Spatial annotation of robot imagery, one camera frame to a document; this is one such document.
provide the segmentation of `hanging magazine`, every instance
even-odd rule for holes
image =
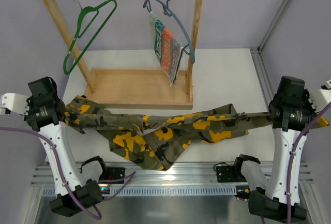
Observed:
[[[183,57],[183,46],[153,12],[149,14],[149,25],[156,58],[168,75],[170,86],[176,86],[180,61]]]

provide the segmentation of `camouflage fabric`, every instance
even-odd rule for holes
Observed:
[[[248,134],[248,129],[272,124],[269,113],[239,114],[232,104],[173,117],[112,114],[102,105],[77,96],[66,106],[65,122],[84,133],[93,128],[109,140],[110,151],[144,169],[167,170],[197,142],[218,143]],[[321,118],[314,128],[327,126]],[[143,135],[143,130],[156,129]]]

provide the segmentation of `gray floor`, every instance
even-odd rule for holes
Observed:
[[[234,196],[115,198],[98,205],[101,221],[85,213],[70,218],[53,214],[48,206],[51,200],[42,199],[35,224],[261,224],[260,217],[249,214],[248,203],[236,201]],[[279,222],[266,220],[266,223]]]

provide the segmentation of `white table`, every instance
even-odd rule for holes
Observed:
[[[158,67],[153,50],[87,51],[84,54],[92,67]],[[187,57],[182,68],[187,66]],[[76,67],[70,74],[64,93],[65,104],[76,95],[83,95],[86,82]],[[193,67],[193,110],[109,109],[112,113],[146,115],[179,115],[234,104],[240,112],[264,112],[266,106],[249,49],[197,49]],[[94,130],[82,135],[68,128],[68,139],[77,162],[99,155],[105,162],[125,162],[110,152],[108,140]],[[218,144],[190,145],[178,162],[234,161],[240,154],[272,161],[274,136],[271,126],[249,131],[249,135],[223,140]]]

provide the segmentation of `wooden frame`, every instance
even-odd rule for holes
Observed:
[[[43,2],[67,47],[70,47],[73,35],[59,6],[55,0],[43,0]],[[195,0],[191,34],[194,50],[197,44],[201,7],[202,0]],[[71,54],[75,60],[79,57],[80,50],[77,44]],[[85,94],[88,99],[109,108],[193,108],[193,64],[190,58],[187,70],[179,72],[176,88],[169,86],[169,80],[161,68],[92,68],[90,71],[83,58],[80,59],[78,67],[87,82]]]

